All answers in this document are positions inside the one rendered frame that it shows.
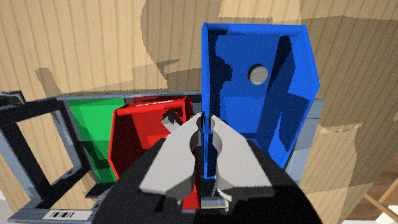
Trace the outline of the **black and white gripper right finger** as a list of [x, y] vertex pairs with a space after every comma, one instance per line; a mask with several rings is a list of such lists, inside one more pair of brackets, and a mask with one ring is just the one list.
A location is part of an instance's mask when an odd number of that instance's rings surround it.
[[251, 216], [276, 224], [323, 224], [296, 182], [252, 140], [211, 112], [209, 129], [218, 156], [216, 188], [225, 198], [227, 214], [238, 200], [245, 200]]

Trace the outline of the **blue bin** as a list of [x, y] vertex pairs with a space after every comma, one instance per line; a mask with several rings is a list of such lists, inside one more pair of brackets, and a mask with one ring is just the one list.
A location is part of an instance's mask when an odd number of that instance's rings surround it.
[[[267, 79], [259, 85], [247, 77], [256, 65], [268, 71]], [[204, 179], [215, 178], [218, 157], [209, 112], [252, 140], [283, 169], [319, 87], [306, 25], [204, 23]]]

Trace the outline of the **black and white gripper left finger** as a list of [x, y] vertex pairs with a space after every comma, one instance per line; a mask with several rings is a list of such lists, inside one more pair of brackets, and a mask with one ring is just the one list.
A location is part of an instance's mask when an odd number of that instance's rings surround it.
[[[91, 224], [129, 224], [147, 214], [163, 212], [168, 197], [184, 199], [195, 186], [199, 112], [165, 138], [161, 137], [118, 178], [99, 206]], [[198, 128], [198, 131], [197, 131]]]

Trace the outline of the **grey metal shelf rack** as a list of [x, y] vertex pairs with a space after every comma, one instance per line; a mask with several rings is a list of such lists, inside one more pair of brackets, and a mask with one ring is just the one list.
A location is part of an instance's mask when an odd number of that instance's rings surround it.
[[[113, 110], [130, 103], [184, 96], [191, 119], [201, 112], [201, 91], [53, 96], [28, 102], [21, 90], [0, 91], [0, 153], [31, 199], [7, 221], [91, 224], [104, 199], [97, 200], [92, 210], [50, 208], [90, 170], [96, 184], [85, 198], [104, 198], [117, 181], [108, 161]], [[283, 167], [298, 186], [324, 103], [314, 99]], [[51, 114], [73, 164], [51, 185], [17, 125], [47, 113]], [[201, 207], [226, 206], [225, 198], [217, 191], [215, 178], [204, 179], [201, 129], [195, 148], [201, 179]]]

